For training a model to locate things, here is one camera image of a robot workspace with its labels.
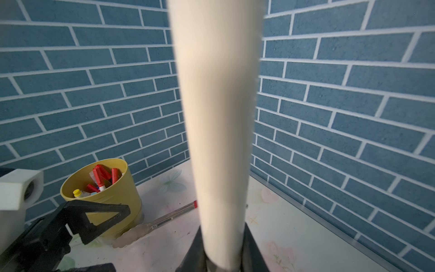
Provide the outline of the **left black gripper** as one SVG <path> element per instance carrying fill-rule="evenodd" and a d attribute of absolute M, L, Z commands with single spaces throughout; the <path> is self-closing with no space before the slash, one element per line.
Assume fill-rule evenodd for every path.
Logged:
<path fill-rule="evenodd" d="M 56 215 L 84 245 L 118 225 L 131 214 L 123 204 L 73 200 L 62 204 Z M 44 227 L 44 217 L 35 220 L 2 254 L 2 272 L 116 272 L 112 263 L 58 270 L 70 253 L 73 236 L 65 226 L 53 231 Z"/>

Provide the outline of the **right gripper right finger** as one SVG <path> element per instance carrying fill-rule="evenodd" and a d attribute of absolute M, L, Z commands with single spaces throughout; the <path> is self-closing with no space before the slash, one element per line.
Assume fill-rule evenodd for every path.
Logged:
<path fill-rule="evenodd" d="M 245 224 L 244 240 L 242 245 L 242 271 L 269 272 L 267 264 L 247 224 Z"/>

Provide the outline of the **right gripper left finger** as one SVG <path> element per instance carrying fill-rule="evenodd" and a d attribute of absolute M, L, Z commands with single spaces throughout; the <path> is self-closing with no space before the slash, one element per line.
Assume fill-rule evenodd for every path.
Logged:
<path fill-rule="evenodd" d="M 206 254 L 203 246 L 202 231 L 198 231 L 193 242 L 175 272 L 205 272 L 206 271 Z"/>

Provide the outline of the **red handled steel tongs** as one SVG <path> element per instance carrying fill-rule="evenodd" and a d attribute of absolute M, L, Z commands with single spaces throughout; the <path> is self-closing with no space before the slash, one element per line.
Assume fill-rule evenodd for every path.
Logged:
<path fill-rule="evenodd" d="M 169 223 L 174 219 L 183 216 L 184 214 L 189 213 L 190 211 L 196 209 L 197 207 L 198 207 L 197 201 L 193 201 L 192 203 L 185 205 L 167 215 L 161 216 L 152 222 L 137 225 L 131 228 L 129 231 L 123 233 L 119 238 L 117 238 L 114 241 L 112 247 L 113 248 L 127 247 L 128 245 L 136 242 L 142 237 L 150 234 L 154 230 L 162 227 L 163 225 Z"/>

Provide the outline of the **cream utensil rack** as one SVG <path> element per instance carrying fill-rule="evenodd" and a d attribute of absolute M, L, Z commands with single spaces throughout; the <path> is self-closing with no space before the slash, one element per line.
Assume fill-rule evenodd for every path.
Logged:
<path fill-rule="evenodd" d="M 242 258 L 263 1 L 168 1 L 205 254 Z"/>

